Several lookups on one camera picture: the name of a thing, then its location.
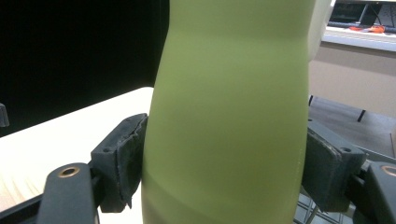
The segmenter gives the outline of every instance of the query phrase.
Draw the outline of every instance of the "wall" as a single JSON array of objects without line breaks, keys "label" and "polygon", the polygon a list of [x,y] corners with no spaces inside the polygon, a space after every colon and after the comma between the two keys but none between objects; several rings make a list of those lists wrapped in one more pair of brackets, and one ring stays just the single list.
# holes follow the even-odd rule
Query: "wall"
[{"label": "wall", "polygon": [[322,42],[310,94],[396,118],[396,53]]}]

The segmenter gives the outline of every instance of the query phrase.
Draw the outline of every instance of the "table surface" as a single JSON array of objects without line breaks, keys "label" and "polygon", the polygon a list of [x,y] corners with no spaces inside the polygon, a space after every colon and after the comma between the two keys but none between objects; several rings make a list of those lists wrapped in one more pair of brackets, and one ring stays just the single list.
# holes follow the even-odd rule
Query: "table surface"
[{"label": "table surface", "polygon": [[[131,91],[0,138],[0,211],[41,194],[52,170],[88,163],[91,151],[123,119],[149,113],[152,92],[152,88]],[[99,217],[101,223],[143,223],[140,188],[131,210],[99,211]]]}]

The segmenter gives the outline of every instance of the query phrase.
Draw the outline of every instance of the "black bracket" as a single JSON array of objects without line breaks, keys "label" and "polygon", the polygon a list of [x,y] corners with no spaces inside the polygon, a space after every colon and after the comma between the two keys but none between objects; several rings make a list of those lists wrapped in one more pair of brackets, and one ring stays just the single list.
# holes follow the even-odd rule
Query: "black bracket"
[{"label": "black bracket", "polygon": [[8,115],[6,106],[0,104],[0,127],[7,127],[9,126]]}]

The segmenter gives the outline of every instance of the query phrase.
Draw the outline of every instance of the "gray floor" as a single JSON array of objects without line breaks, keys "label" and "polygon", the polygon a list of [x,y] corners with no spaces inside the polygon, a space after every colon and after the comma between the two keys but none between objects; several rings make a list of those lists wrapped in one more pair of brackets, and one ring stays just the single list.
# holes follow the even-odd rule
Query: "gray floor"
[{"label": "gray floor", "polygon": [[[358,147],[370,149],[395,158],[391,133],[396,128],[396,119],[367,111],[361,122],[357,122],[360,108],[341,105],[326,99],[314,97],[309,107],[309,118],[320,122],[333,132]],[[300,194],[293,224],[305,224],[314,211],[315,203]],[[313,216],[312,224],[352,224],[351,215],[321,213]]]},{"label": "gray floor", "polygon": [[357,122],[361,108],[337,104],[314,97],[309,107],[309,118],[328,127],[350,143],[395,158],[391,133],[396,119],[367,111]]}]

